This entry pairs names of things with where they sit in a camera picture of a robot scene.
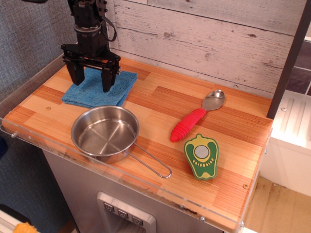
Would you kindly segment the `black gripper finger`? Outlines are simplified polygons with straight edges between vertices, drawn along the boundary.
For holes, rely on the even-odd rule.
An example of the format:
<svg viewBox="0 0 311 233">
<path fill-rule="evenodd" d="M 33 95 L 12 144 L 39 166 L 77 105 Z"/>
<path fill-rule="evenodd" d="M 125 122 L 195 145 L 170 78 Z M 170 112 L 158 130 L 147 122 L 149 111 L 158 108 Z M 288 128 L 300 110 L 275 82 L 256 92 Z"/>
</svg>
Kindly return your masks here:
<svg viewBox="0 0 311 233">
<path fill-rule="evenodd" d="M 102 86 L 103 92 L 109 92 L 110 88 L 114 85 L 116 79 L 116 72 L 111 68 L 102 69 Z"/>
<path fill-rule="evenodd" d="M 67 66 L 72 82 L 79 86 L 85 80 L 84 67 L 78 62 L 71 60 L 65 60 L 65 64 Z"/>
</svg>

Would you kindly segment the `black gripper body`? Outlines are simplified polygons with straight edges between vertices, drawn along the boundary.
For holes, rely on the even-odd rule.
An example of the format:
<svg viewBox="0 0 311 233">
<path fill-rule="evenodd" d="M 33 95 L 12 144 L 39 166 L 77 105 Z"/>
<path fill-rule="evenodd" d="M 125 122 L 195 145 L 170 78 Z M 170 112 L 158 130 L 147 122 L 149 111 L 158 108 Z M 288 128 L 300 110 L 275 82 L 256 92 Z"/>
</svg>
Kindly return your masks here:
<svg viewBox="0 0 311 233">
<path fill-rule="evenodd" d="M 120 57 L 109 49 L 109 41 L 106 37 L 106 30 L 101 25 L 90 28 L 74 26 L 77 35 L 76 44 L 63 44 L 61 49 L 64 52 L 65 60 L 78 62 L 84 68 L 93 69 L 111 68 L 119 74 L 121 67 Z"/>
</svg>

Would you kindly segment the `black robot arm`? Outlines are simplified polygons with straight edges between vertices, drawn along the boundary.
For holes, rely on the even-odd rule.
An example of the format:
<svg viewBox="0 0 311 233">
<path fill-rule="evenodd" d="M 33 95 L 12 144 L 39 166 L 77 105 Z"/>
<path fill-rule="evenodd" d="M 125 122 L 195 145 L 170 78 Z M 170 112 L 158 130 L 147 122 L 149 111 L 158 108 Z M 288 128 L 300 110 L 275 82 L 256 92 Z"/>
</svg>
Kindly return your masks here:
<svg viewBox="0 0 311 233">
<path fill-rule="evenodd" d="M 103 91 L 108 92 L 120 73 L 121 58 L 110 51 L 109 42 L 117 37 L 113 23 L 105 16 L 105 0 L 69 0 L 77 44 L 63 44 L 63 60 L 71 80 L 80 85 L 85 80 L 84 68 L 101 71 Z"/>
</svg>

